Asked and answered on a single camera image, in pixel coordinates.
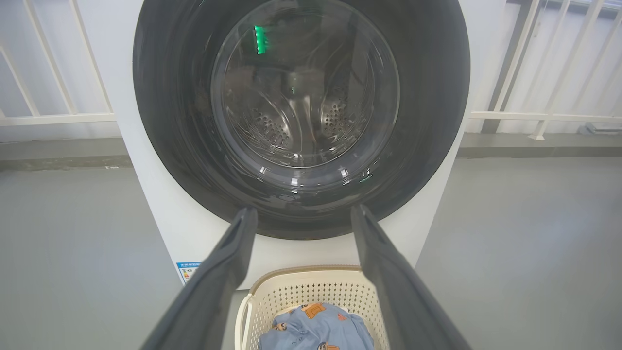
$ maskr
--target green led light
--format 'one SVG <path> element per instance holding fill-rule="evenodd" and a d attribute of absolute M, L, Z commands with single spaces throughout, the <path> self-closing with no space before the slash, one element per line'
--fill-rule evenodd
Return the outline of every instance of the green led light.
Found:
<path fill-rule="evenodd" d="M 255 26 L 255 39 L 257 40 L 257 54 L 265 54 L 267 39 L 266 30 L 263 27 Z"/>
<path fill-rule="evenodd" d="M 358 183 L 365 182 L 365 181 L 367 181 L 367 180 L 371 179 L 371 177 L 372 177 L 372 176 L 374 176 L 374 174 L 369 175 L 368 177 L 366 177 L 366 178 L 362 179 L 362 180 L 361 180 L 361 181 L 359 181 Z"/>

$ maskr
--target clothing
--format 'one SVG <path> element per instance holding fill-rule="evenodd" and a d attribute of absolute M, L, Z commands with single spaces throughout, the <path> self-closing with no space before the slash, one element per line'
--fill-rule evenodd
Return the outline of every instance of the clothing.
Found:
<path fill-rule="evenodd" d="M 272 327 L 259 337 L 260 350 L 374 350 L 363 319 L 331 304 L 299 306 Z"/>

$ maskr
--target gray floor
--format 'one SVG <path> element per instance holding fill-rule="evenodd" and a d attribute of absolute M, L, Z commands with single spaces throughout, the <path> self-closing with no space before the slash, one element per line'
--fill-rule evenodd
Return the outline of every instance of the gray floor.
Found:
<path fill-rule="evenodd" d="M 416 270 L 473 349 L 620 349 L 622 159 L 458 160 Z"/>
<path fill-rule="evenodd" d="M 456 162 L 417 271 L 473 349 L 620 348 L 621 179 L 621 158 Z M 4 172 L 0 198 L 0 349 L 137 349 L 180 283 L 133 169 Z"/>
<path fill-rule="evenodd" d="M 133 169 L 0 173 L 0 349 L 137 349 L 181 289 Z"/>

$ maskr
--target laundry basket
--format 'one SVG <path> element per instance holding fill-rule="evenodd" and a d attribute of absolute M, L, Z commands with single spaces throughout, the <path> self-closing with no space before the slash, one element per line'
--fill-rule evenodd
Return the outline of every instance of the laundry basket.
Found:
<path fill-rule="evenodd" d="M 375 350 L 389 341 L 376 287 L 356 266 L 314 266 L 278 270 L 260 278 L 244 298 L 235 322 L 235 349 L 257 350 L 259 337 L 280 313 L 302 304 L 329 303 L 362 317 Z"/>

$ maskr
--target washing machine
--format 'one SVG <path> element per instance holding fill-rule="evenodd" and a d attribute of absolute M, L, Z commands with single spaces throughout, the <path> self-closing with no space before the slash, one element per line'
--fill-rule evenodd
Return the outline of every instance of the washing machine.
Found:
<path fill-rule="evenodd" d="M 414 267 L 503 0 L 78 5 L 182 283 L 243 207 L 259 235 L 240 288 L 357 265 L 358 204 Z"/>

